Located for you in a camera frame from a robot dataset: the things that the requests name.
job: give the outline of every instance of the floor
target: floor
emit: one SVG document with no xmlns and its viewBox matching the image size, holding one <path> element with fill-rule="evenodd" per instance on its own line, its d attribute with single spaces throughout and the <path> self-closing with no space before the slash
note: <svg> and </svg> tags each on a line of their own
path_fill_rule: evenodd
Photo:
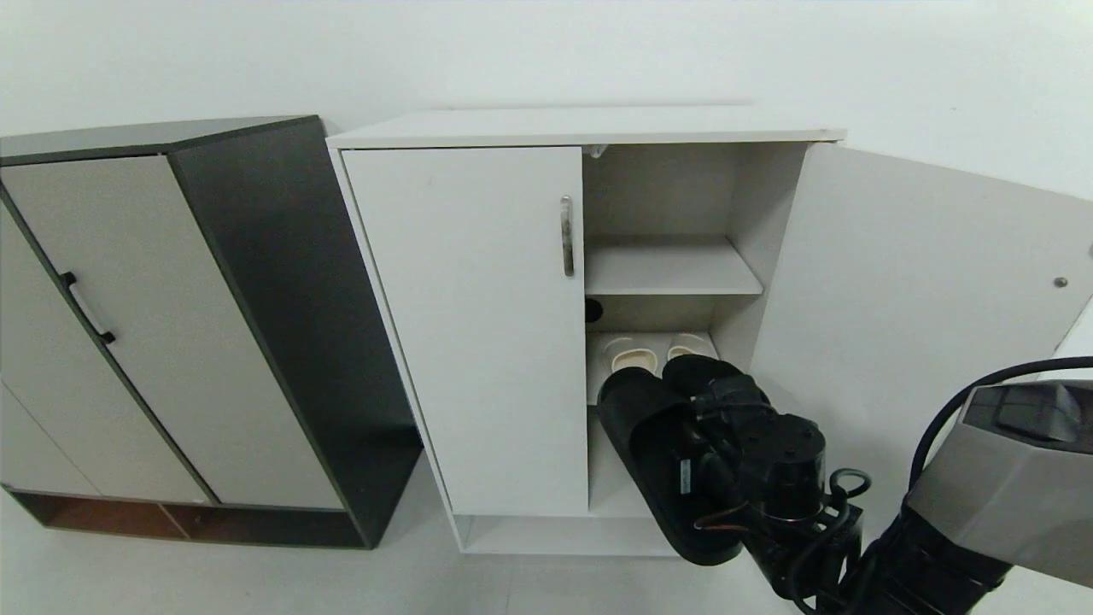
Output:
<svg viewBox="0 0 1093 615">
<path fill-rule="evenodd" d="M 424 463 L 375 552 L 47 531 L 8 496 L 0 529 L 5 615 L 796 613 L 747 555 L 714 569 L 668 559 L 460 556 Z M 1077 615 L 1090 605 L 1093 590 L 1015 570 L 977 612 Z"/>
</svg>

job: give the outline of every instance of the metal door handle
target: metal door handle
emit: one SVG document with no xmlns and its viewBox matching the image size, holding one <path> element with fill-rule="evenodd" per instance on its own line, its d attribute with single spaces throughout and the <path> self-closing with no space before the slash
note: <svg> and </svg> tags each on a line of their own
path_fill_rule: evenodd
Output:
<svg viewBox="0 0 1093 615">
<path fill-rule="evenodd" d="M 84 320 L 86 320 L 89 323 L 91 323 L 91 329 L 92 331 L 95 332 L 95 335 L 98 336 L 98 340 L 104 345 L 110 344 L 111 342 L 117 340 L 117 336 L 108 331 L 98 333 L 97 324 L 99 321 L 92 320 L 90 312 L 87 311 L 87 303 L 85 300 L 81 300 L 75 293 L 75 288 L 72 287 L 73 285 L 75 285 L 77 282 L 75 273 L 73 273 L 72 271 L 66 271 L 61 273 L 61 282 L 62 282 L 61 287 L 63 287 L 64 292 L 67 292 L 69 297 L 72 298 L 72 303 L 74 303 L 78 309 L 80 310 L 80 316 L 83 317 Z"/>
<path fill-rule="evenodd" d="M 573 199 L 562 197 L 562 270 L 573 276 Z"/>
</svg>

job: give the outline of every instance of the black cable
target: black cable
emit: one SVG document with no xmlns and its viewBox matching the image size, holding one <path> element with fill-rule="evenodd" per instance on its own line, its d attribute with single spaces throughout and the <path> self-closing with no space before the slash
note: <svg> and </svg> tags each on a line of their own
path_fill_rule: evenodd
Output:
<svg viewBox="0 0 1093 615">
<path fill-rule="evenodd" d="M 847 492 L 839 484 L 844 476 L 854 476 L 861 480 L 861 485 L 855 487 L 854 489 Z M 812 554 L 816 552 L 821 546 L 832 539 L 844 525 L 850 520 L 850 506 L 847 500 L 850 498 L 856 498 L 861 494 L 865 494 L 873 485 L 873 480 L 860 470 L 855 470 L 853 468 L 843 468 L 831 473 L 831 478 L 828 478 L 828 484 L 831 485 L 831 492 L 834 499 L 842 505 L 842 509 L 838 511 L 838 517 L 835 521 L 828 525 L 819 536 L 815 537 L 801 553 L 797 556 L 797 559 L 789 565 L 789 570 L 786 572 L 786 588 L 789 592 L 789 599 L 794 601 L 797 608 L 801 610 L 801 613 L 807 615 L 820 615 L 820 612 L 815 608 L 809 606 L 804 599 L 801 598 L 800 588 L 798 588 L 799 577 L 801 568 L 804 564 L 812 557 Z M 873 560 L 870 559 L 866 563 L 866 568 L 862 572 L 862 582 L 858 584 L 858 589 L 854 592 L 854 598 L 847 604 L 844 613 L 854 613 L 854 610 L 861 603 L 865 598 L 865 588 L 869 582 L 869 577 L 872 576 L 873 571 Z"/>
<path fill-rule="evenodd" d="M 828 482 L 832 485 L 832 492 L 834 492 L 836 487 L 839 489 L 843 488 L 843 486 L 839 485 L 838 483 L 844 476 L 854 476 L 856 478 L 861 480 L 861 485 L 855 487 L 854 489 L 850 489 L 849 492 L 846 492 L 846 499 L 856 498 L 861 494 L 868 492 L 869 488 L 873 486 L 872 477 L 870 477 L 865 472 L 861 472 L 860 470 L 855 470 L 853 468 L 844 468 L 842 470 L 836 470 L 835 472 L 831 473 L 831 478 L 828 480 Z"/>
<path fill-rule="evenodd" d="M 987 375 L 979 380 L 973 382 L 965 387 L 955 398 L 949 401 L 941 411 L 938 413 L 933 421 L 930 422 L 929 427 L 926 428 L 926 433 L 922 434 L 921 440 L 918 441 L 918 448 L 915 449 L 915 457 L 910 461 L 910 481 L 908 482 L 907 490 L 915 488 L 915 483 L 918 483 L 918 477 L 922 475 L 922 471 L 926 469 L 926 458 L 930 454 L 930 447 L 933 446 L 933 441 L 937 440 L 938 435 L 944 429 L 945 424 L 952 418 L 956 411 L 964 405 L 967 401 L 968 395 L 977 387 L 987 387 L 989 385 L 1000 385 L 1007 380 L 1014 379 L 1021 376 L 1029 376 L 1041 372 L 1054 372 L 1060 370 L 1081 370 L 1081 369 L 1093 369 L 1093 357 L 1067 357 L 1062 359 L 1045 359 L 1043 362 L 1032 362 L 1031 364 L 1022 364 L 1020 366 L 1013 366 L 1011 368 L 1006 368 L 1004 370 L 998 370 L 995 374 Z"/>
<path fill-rule="evenodd" d="M 850 506 L 843 504 L 843 509 L 838 511 L 838 517 L 835 518 L 835 522 L 827 527 L 826 530 L 820 533 L 804 549 L 801 551 L 797 559 L 789 565 L 789 570 L 786 572 L 786 590 L 789 592 L 789 600 L 794 601 L 794 604 L 801 610 L 801 613 L 807 615 L 820 615 L 820 612 L 815 608 L 809 606 L 804 599 L 801 598 L 800 589 L 797 587 L 799 582 L 799 577 L 801 573 L 801 567 L 808 561 L 812 554 L 815 553 L 818 548 L 823 546 L 824 543 L 830 541 L 832 536 L 838 533 L 839 530 L 846 525 L 846 522 L 850 520 Z"/>
</svg>

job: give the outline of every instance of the cabinet door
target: cabinet door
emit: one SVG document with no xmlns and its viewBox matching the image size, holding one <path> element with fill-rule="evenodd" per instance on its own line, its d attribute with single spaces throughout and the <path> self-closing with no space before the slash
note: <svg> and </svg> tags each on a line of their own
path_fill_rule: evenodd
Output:
<svg viewBox="0 0 1093 615">
<path fill-rule="evenodd" d="M 879 528 L 952 395 L 1051 356 L 1093 293 L 1091 245 L 1089 201 L 814 144 L 752 370 L 820 423 L 828 468 L 872 473 Z"/>
<path fill-rule="evenodd" d="M 0 481 L 31 492 L 101 495 L 31 418 L 8 386 L 0 389 Z"/>
<path fill-rule="evenodd" d="M 208 501 L 95 348 L 7 208 L 0 217 L 4 385 L 103 495 Z"/>
<path fill-rule="evenodd" d="M 343 156 L 453 510 L 587 512 L 579 147 Z"/>
<path fill-rule="evenodd" d="M 341 508 L 164 156 L 7 167 L 109 351 L 226 504 Z"/>
</svg>

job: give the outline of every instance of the black door handle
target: black door handle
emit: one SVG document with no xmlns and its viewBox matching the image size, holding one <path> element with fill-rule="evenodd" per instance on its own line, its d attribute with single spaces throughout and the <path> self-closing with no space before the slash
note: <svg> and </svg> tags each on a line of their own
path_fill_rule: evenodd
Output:
<svg viewBox="0 0 1093 615">
<path fill-rule="evenodd" d="M 95 332 L 95 335 L 98 336 L 99 342 L 102 342 L 104 345 L 110 344 L 111 342 L 117 340 L 117 336 L 108 331 L 103 333 L 98 332 L 98 329 L 95 327 L 95 324 L 98 321 L 91 320 L 91 317 L 89 317 L 87 315 L 86 303 L 80 300 L 80 298 L 75 294 L 75 288 L 72 287 L 72 285 L 75 284 L 75 282 L 77 282 L 77 276 L 75 273 L 73 273 L 72 271 L 66 271 L 61 273 L 61 287 L 63 287 L 64 292 L 68 293 L 69 298 L 72 299 L 72 304 L 77 306 L 77 309 L 80 311 L 80 316 L 83 317 L 83 319 L 91 324 L 91 331 Z"/>
</svg>

